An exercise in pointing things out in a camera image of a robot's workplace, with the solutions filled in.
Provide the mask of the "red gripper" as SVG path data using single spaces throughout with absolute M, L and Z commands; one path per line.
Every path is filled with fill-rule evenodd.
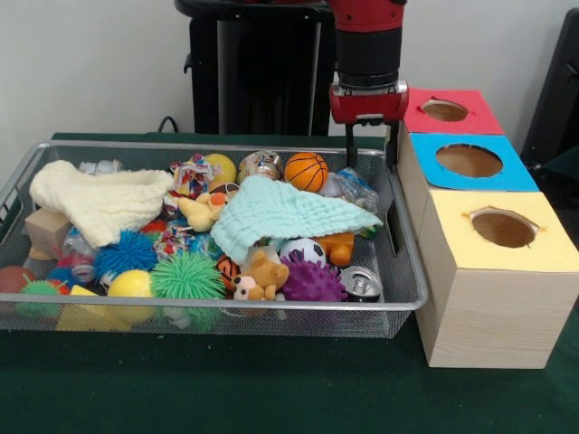
M 403 120 L 409 104 L 406 80 L 381 90 L 350 90 L 332 83 L 329 88 L 331 115 L 335 123 L 345 124 L 346 165 L 356 166 L 358 150 L 354 124 L 387 124 L 386 163 L 394 170 L 398 160 L 398 122 Z

